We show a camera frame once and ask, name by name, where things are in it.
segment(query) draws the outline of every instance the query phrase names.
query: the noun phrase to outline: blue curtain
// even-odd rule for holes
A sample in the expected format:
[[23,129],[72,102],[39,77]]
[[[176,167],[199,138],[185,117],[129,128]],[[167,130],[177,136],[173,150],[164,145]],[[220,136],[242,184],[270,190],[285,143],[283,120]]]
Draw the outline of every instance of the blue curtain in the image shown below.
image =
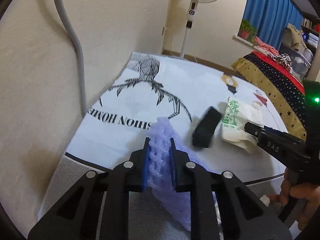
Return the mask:
[[243,18],[258,29],[263,42],[277,50],[288,23],[301,30],[302,15],[290,0],[247,0]]

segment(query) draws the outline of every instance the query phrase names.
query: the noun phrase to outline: potted plant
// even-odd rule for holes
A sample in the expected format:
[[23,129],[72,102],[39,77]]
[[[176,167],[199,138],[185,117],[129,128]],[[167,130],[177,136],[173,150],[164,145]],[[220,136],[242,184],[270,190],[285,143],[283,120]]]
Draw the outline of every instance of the potted plant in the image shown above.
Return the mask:
[[257,33],[257,28],[253,27],[248,20],[242,20],[240,25],[239,36],[245,40],[251,36],[255,36]]

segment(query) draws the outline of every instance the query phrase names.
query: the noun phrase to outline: fan stand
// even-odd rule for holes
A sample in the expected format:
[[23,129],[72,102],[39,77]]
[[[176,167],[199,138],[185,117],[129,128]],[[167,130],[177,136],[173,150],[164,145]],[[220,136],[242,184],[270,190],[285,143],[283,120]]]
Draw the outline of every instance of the fan stand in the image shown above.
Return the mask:
[[181,48],[181,52],[180,52],[180,58],[184,58],[184,55],[185,55],[185,50],[186,50],[187,42],[190,39],[192,22],[195,18],[196,9],[198,7],[198,2],[199,2],[199,0],[191,0],[191,2],[190,2],[190,6],[188,9],[188,13],[187,13],[186,32],[184,34],[184,39],[183,39],[182,48]]

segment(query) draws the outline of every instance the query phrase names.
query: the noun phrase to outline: beige wall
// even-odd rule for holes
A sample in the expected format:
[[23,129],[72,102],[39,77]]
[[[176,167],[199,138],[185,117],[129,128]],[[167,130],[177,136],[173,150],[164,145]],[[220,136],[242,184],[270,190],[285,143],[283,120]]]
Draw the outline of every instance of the beige wall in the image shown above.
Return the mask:
[[[84,50],[88,106],[132,51],[160,53],[168,0],[64,0]],[[81,121],[74,48],[53,0],[13,0],[0,22],[0,201],[26,236]]]
[[[314,59],[314,62],[312,63],[312,67],[320,70],[320,55],[319,53],[316,54],[316,57]],[[316,77],[316,81],[320,82],[320,71],[318,72],[318,75]]]
[[[247,0],[218,0],[199,4],[187,44],[186,54],[193,55],[224,67],[253,49],[232,39],[237,34]],[[189,0],[172,0],[164,49],[180,52],[185,33]]]

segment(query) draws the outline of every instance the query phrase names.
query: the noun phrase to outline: red cloth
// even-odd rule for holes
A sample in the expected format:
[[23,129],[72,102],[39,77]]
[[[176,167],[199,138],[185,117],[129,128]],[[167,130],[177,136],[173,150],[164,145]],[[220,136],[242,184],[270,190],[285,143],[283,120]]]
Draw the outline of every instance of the red cloth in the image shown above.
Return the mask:
[[291,81],[291,83],[294,84],[295,87],[304,95],[304,88],[302,84],[298,80],[296,80],[288,71],[281,67],[277,62],[258,51],[253,51],[252,53],[256,55],[259,59],[261,59],[263,62],[273,66],[277,71],[279,71],[281,74],[287,77]]
[[255,37],[254,41],[258,44],[258,46],[266,51],[271,52],[273,55],[279,55],[279,52],[269,44],[266,44],[262,40],[259,39],[259,37]]

